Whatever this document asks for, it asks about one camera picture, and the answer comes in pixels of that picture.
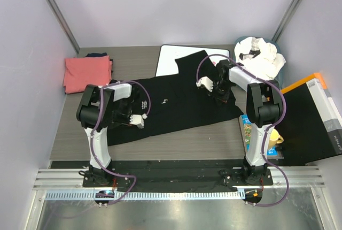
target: white cloth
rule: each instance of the white cloth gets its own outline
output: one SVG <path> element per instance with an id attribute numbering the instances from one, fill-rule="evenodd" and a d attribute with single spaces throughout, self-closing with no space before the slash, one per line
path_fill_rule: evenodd
<path id="1" fill-rule="evenodd" d="M 260 51 L 260 54 L 254 57 L 250 55 L 251 50 Z M 248 71 L 265 80 L 274 79 L 286 63 L 284 56 L 277 53 L 275 45 L 255 37 L 248 37 L 237 43 L 234 53 L 236 62 L 242 63 Z"/>

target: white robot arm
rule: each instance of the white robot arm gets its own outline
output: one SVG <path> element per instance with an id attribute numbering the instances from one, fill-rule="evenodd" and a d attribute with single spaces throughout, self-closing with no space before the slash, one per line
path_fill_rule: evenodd
<path id="1" fill-rule="evenodd" d="M 107 129 L 120 125 L 144 128 L 144 119 L 147 116 L 132 114 L 132 105 L 138 95 L 138 89 L 128 83 L 120 83 L 104 89 L 103 116 L 92 137 L 92 147 L 99 162 L 110 171 L 113 167 L 108 152 Z M 95 128 L 100 113 L 99 100 L 100 87 L 87 85 L 76 114 L 77 120 L 81 122 L 87 134 L 90 150 L 91 132 Z M 112 182 L 112 176 L 102 170 L 92 152 L 90 152 L 89 170 L 83 174 L 87 180 L 83 183 L 84 187 L 109 185 Z"/>
<path id="2" fill-rule="evenodd" d="M 268 142 L 273 127 L 265 130 L 276 122 L 282 112 L 283 106 L 280 95 L 270 86 L 250 77 L 241 69 L 233 66 L 228 60 L 221 60 L 217 64 L 219 79 L 216 82 L 208 77 L 199 79 L 198 87 L 204 87 L 209 95 L 217 101 L 225 101 L 229 98 L 231 86 L 238 85 L 247 92 L 247 116 L 252 123 L 251 143 L 244 159 L 245 182 L 256 183 L 265 175 L 267 163 L 263 157 L 267 155 Z M 271 81 L 279 87 L 277 81 Z"/>

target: black cloth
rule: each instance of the black cloth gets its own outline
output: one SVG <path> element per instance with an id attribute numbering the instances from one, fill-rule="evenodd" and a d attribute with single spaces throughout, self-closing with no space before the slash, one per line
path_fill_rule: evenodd
<path id="1" fill-rule="evenodd" d="M 239 107 L 235 106 L 233 93 L 227 103 L 217 105 L 216 101 L 208 96 L 206 89 L 197 88 L 197 67 L 206 56 L 207 53 L 201 51 L 176 59 L 178 74 L 136 80 L 146 88 L 151 97 L 151 111 L 144 120 L 145 127 L 138 129 L 136 126 L 119 126 L 108 129 L 108 145 L 210 125 L 242 115 Z M 205 60 L 200 68 L 199 78 L 202 76 L 208 76 L 212 80 L 218 79 L 217 69 L 210 59 Z M 140 88 L 140 98 L 133 107 L 133 114 L 147 113 L 148 106 L 148 98 Z"/>
<path id="2" fill-rule="evenodd" d="M 107 53 L 97 53 L 97 52 L 91 52 L 89 54 L 86 55 L 86 57 L 104 57 L 107 56 Z"/>

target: white drawing on shirt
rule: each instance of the white drawing on shirt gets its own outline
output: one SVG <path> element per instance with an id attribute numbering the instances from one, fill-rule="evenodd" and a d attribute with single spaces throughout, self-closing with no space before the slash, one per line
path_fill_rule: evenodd
<path id="1" fill-rule="evenodd" d="M 146 109 L 147 108 L 147 101 L 142 101 L 141 102 L 141 109 Z"/>

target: wooden table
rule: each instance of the wooden table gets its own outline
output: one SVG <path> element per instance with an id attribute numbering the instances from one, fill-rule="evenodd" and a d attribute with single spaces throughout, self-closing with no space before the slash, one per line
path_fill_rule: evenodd
<path id="1" fill-rule="evenodd" d="M 228 49 L 233 45 L 201 45 Z M 107 52 L 113 63 L 113 78 L 134 80 L 154 77 L 160 46 L 82 48 L 79 57 L 90 52 Z M 233 88 L 236 104 L 245 112 L 246 94 Z M 86 134 L 76 120 L 82 94 L 67 95 L 51 160 L 88 160 L 90 151 Z M 139 141 L 109 147 L 113 160 L 242 159 L 245 155 L 238 119 L 209 126 L 152 136 Z"/>

